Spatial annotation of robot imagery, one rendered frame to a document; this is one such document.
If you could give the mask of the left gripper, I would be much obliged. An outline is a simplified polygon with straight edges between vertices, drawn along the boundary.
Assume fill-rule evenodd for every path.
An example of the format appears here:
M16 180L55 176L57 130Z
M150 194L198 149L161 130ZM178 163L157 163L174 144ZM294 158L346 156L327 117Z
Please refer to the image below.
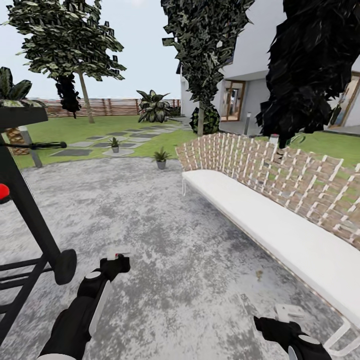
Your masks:
M115 260L107 260L102 258L100 260L100 268L105 266L111 266L114 269L114 276L116 277L119 273L128 273L130 269L130 258L119 256Z

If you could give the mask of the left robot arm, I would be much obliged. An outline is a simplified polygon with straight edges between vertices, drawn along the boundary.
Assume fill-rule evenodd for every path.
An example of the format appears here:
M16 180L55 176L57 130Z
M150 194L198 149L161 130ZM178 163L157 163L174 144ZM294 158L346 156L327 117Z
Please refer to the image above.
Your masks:
M77 296L55 320L50 339L36 360L82 360L86 343L95 332L110 293L111 282L119 273L128 273L133 247L110 247L100 268L84 277Z

